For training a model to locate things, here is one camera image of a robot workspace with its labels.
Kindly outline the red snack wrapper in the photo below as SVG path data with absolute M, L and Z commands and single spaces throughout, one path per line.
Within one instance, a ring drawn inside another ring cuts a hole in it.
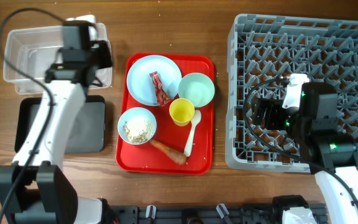
M 173 101 L 173 98 L 170 98 L 167 93 L 163 90 L 163 84 L 160 79 L 158 72 L 152 72 L 149 74 L 152 80 L 152 83 L 155 87 L 155 94 L 157 98 L 157 103 L 160 106 L 165 106 Z

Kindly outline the yellow plastic cup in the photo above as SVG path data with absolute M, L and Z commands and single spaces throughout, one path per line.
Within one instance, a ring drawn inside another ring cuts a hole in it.
M 177 98 L 173 100 L 169 107 L 169 114 L 177 126 L 186 126 L 195 113 L 195 107 L 190 100 L 186 98 Z

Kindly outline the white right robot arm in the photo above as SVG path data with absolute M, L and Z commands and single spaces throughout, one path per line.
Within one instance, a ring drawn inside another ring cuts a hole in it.
M 300 107 L 284 128 L 299 145 L 300 156 L 263 145 L 309 165 L 332 223 L 358 223 L 358 149 L 351 135 L 337 130 L 337 91 L 328 83 L 304 83 L 298 97 Z

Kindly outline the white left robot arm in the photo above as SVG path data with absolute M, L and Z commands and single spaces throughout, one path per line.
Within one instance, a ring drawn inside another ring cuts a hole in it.
M 96 71 L 112 65 L 105 40 L 89 21 L 63 21 L 61 63 L 45 73 L 42 101 L 30 132 L 9 166 L 0 166 L 0 222 L 109 223 L 105 199 L 78 196 L 62 172 L 68 138 Z

